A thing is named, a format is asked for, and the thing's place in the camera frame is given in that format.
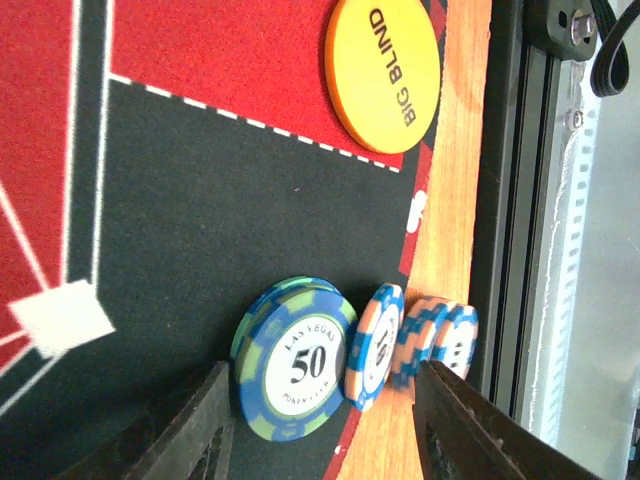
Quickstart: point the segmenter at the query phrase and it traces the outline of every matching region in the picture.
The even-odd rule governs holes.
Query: black loop
[[[591,88],[598,97],[617,95],[629,82],[629,57],[622,38],[640,14],[640,0],[634,0],[617,21],[607,0],[591,0],[591,6],[602,39],[591,71]]]

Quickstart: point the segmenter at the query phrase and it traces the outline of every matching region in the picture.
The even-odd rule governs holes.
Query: white square
[[[86,280],[16,300],[9,308],[44,358],[115,331]]]

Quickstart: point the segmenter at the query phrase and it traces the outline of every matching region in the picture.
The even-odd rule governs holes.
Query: silver screw
[[[567,124],[572,132],[579,130],[584,125],[584,113],[582,110],[573,110],[567,114]]]
[[[582,15],[577,11],[571,21],[571,40],[574,45],[579,45],[582,40],[589,38],[596,33],[596,17],[593,13]]]

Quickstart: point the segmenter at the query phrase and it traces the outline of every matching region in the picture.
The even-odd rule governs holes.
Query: white chip center
[[[474,336],[475,327],[471,322],[462,322],[451,333],[451,341],[447,345],[447,351],[442,363],[460,378],[464,378]]]
[[[276,343],[265,374],[267,400],[283,415],[300,415],[322,404],[343,374],[345,338],[324,317],[293,324]]]
[[[391,356],[398,336],[399,324],[400,310],[396,305],[389,305],[378,320],[367,351],[364,367],[364,389],[369,393],[374,392],[385,380],[391,365]]]

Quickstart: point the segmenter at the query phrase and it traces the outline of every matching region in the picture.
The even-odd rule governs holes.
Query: black metal frame
[[[470,302],[469,381],[518,417],[531,340],[560,60],[531,46],[524,0],[494,0]]]

